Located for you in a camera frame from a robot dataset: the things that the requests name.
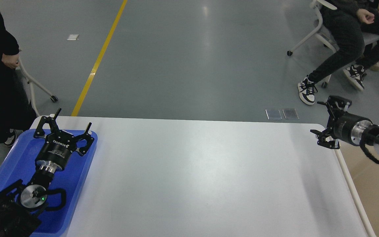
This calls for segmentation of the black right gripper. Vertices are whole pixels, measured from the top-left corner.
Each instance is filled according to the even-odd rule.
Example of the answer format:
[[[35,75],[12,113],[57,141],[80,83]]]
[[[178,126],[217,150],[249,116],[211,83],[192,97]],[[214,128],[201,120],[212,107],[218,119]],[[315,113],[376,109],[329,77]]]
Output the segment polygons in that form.
[[[339,140],[353,146],[359,146],[362,133],[373,125],[372,121],[365,117],[349,114],[348,108],[353,104],[349,99],[341,96],[330,95],[326,101],[317,101],[317,104],[327,108],[329,128],[323,131],[311,129],[316,135],[317,144],[329,149],[340,149]]]

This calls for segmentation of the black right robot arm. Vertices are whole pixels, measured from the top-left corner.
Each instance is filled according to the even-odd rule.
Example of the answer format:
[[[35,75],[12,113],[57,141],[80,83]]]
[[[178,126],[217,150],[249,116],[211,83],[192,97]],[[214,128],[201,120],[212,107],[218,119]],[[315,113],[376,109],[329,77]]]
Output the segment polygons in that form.
[[[318,102],[327,108],[329,118],[323,131],[310,130],[316,135],[317,144],[329,149],[339,149],[340,141],[361,148],[371,161],[379,165],[379,125],[370,119],[351,114],[347,110],[352,101],[331,95],[325,102]]]

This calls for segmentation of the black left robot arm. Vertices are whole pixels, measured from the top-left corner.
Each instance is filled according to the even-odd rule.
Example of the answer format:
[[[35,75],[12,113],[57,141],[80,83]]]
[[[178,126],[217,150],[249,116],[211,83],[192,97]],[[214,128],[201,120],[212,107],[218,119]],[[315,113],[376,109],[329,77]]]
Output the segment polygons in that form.
[[[97,134],[62,130],[60,110],[25,131],[0,167],[0,237],[60,237],[96,151]]]

